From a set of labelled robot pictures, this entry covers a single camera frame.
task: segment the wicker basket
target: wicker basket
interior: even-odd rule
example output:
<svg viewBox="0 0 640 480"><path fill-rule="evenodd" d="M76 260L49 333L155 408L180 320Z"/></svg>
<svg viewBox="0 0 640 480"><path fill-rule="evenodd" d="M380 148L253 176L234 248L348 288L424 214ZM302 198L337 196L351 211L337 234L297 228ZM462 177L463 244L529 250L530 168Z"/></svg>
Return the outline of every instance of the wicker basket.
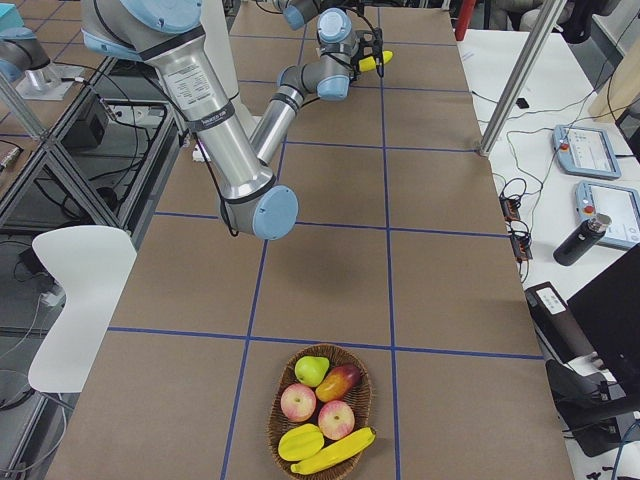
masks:
<svg viewBox="0 0 640 480"><path fill-rule="evenodd" d="M358 463L358 460L360 459L360 455L362 453L359 453L331 468L318 473L314 473L312 475L299 475L296 473L292 473L290 467L291 464L295 462L287 462L286 460L280 458L280 456L278 455L278 443L280 442L280 438L282 437L282 435L284 435L292 428L302 425L301 423L291 422L287 419L287 417L284 416L282 410L280 409L280 397L285 388L298 381L296 379L294 367L298 359L304 357L305 355L327 357L329 359L330 369L347 363L352 363L360 369L362 380L358 385L353 387L342 400L349 404L349 406L353 409L353 413L356 419L354 430L366 427L368 425L369 413L371 411L371 381L369 379L369 373L367 372L365 366L360 360L358 360L358 358L356 358L354 355L343 348L330 344L313 345L311 347L300 350L293 357L291 357L291 359L287 362L287 366L285 367L284 372L282 373L282 378L280 379L280 385L278 387L278 393L273 400L271 415L269 416L269 449L271 450L271 454L273 455L276 463L290 478L301 480L340 480L345 478L351 472L351 470L353 470L355 465ZM318 401L318 407L316 408L314 415L308 420L308 422L313 422L317 425L318 411L322 405L322 402ZM330 440L325 439L325 446L329 445L330 443Z"/></svg>

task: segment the apple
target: apple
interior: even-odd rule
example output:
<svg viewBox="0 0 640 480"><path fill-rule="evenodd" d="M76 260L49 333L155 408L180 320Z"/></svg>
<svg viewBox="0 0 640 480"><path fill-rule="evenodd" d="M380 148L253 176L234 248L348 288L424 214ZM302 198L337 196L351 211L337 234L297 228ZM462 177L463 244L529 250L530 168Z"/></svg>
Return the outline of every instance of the apple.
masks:
<svg viewBox="0 0 640 480"><path fill-rule="evenodd" d="M320 385L329 370L329 359L305 355L296 362L295 373L298 381L308 387Z"/></svg>
<svg viewBox="0 0 640 480"><path fill-rule="evenodd" d="M280 408L292 422L304 422L316 409L316 394L306 385L294 383L282 392Z"/></svg>
<svg viewBox="0 0 640 480"><path fill-rule="evenodd" d="M340 440L353 431L356 419L353 410L342 400L333 400L320 409L318 426L322 434L331 440Z"/></svg>
<svg viewBox="0 0 640 480"><path fill-rule="evenodd" d="M340 400L361 380L360 369L352 363L332 369L316 388L316 397L324 403Z"/></svg>

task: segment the green pear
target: green pear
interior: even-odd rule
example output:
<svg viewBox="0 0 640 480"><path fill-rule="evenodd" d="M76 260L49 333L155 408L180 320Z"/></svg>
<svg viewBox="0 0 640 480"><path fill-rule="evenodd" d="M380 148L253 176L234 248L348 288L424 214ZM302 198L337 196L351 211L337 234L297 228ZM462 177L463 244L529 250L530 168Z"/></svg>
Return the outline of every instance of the green pear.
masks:
<svg viewBox="0 0 640 480"><path fill-rule="evenodd" d="M317 387L329 370L329 359L306 355L296 362L295 373L298 381L307 387Z"/></svg>

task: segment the white chair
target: white chair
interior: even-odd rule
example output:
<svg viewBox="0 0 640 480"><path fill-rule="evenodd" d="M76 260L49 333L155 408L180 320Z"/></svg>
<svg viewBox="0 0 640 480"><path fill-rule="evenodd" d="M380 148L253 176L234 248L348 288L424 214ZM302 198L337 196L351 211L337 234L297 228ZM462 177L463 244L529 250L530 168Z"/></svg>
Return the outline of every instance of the white chair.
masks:
<svg viewBox="0 0 640 480"><path fill-rule="evenodd" d="M33 249L66 293L62 313L29 369L39 392L79 393L84 387L136 250L122 230L101 225L43 233Z"/></svg>

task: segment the yellow banana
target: yellow banana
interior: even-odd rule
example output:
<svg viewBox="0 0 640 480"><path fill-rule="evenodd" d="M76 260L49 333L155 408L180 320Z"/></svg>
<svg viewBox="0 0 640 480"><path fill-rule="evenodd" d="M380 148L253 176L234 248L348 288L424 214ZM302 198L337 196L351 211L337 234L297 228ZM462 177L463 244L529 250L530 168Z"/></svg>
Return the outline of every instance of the yellow banana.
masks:
<svg viewBox="0 0 640 480"><path fill-rule="evenodd" d="M393 52L391 50L385 50L382 52L382 63L387 64L393 58ZM358 62L358 66L360 67L361 72L368 72L370 70L376 69L376 61L373 57L365 57L360 62Z"/></svg>
<svg viewBox="0 0 640 480"><path fill-rule="evenodd" d="M367 448L376 439L376 431L364 427L323 448L314 456L291 465L293 473L310 475L344 462Z"/></svg>
<svg viewBox="0 0 640 480"><path fill-rule="evenodd" d="M285 433L278 443L278 455L288 462L309 458L324 447L324 435L320 429L305 423Z"/></svg>

